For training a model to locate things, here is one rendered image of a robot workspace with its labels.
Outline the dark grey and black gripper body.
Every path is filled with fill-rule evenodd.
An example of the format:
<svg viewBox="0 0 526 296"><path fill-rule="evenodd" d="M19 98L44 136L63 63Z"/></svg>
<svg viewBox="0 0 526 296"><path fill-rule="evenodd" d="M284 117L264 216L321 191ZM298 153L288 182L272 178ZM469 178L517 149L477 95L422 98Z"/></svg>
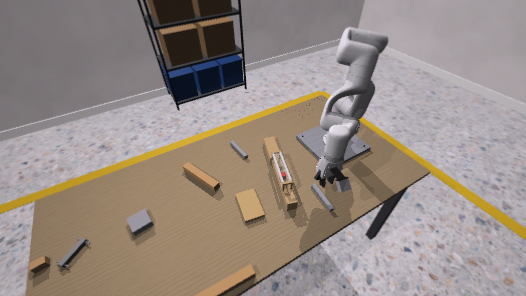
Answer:
<svg viewBox="0 0 526 296"><path fill-rule="evenodd" d="M320 160L319 160L319 162L318 162L318 165L317 165L317 168L316 168L316 173L318 173L319 170L321 170L321 174L320 174L321 175L321 179L325 179L325 178L333 176L333 174L330 171L331 168L337 167L340 170L340 172L341 172L341 170L343 168L343 164L344 164L344 158L339 163L332 163L332 162L327 161L324 158L324 155L322 155Z"/></svg>

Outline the small tan wooden block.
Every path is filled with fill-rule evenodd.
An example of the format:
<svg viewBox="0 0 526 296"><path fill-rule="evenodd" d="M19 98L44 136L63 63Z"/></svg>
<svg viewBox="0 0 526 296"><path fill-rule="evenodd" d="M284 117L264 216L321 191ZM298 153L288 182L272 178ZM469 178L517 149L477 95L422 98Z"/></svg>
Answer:
<svg viewBox="0 0 526 296"><path fill-rule="evenodd" d="M50 258L46 257L45 255L29 263L30 271L35 274L47 268L48 266L50 266Z"/></svg>

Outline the brown wooden bar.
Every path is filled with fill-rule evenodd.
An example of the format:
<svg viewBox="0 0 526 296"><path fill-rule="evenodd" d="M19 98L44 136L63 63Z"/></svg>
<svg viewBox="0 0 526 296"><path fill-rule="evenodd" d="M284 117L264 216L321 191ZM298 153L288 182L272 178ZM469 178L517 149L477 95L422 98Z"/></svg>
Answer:
<svg viewBox="0 0 526 296"><path fill-rule="evenodd" d="M187 162L185 165L183 165L183 169L185 172L193 176L195 179L212 189L214 192L220 188L220 184L218 181L207 175L206 173L202 172L189 162Z"/></svg>
<svg viewBox="0 0 526 296"><path fill-rule="evenodd" d="M250 264L195 296L223 296L254 277L256 275Z"/></svg>

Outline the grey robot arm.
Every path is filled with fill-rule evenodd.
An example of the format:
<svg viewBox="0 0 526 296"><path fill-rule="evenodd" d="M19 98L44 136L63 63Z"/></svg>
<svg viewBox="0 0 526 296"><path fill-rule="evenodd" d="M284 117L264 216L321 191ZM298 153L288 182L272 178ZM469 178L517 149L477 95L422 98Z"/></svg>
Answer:
<svg viewBox="0 0 526 296"><path fill-rule="evenodd" d="M343 32L336 61L348 65L348 68L342 82L343 87L329 97L320 120L321 128L328 131L323 138L323 155L327 161L341 162L348 142L358 132L359 119L365 114L375 93L375 84L371 78L379 54L387 44L388 37L377 32L353 27ZM337 167L330 171L336 177L338 192L351 189L349 178Z"/></svg>

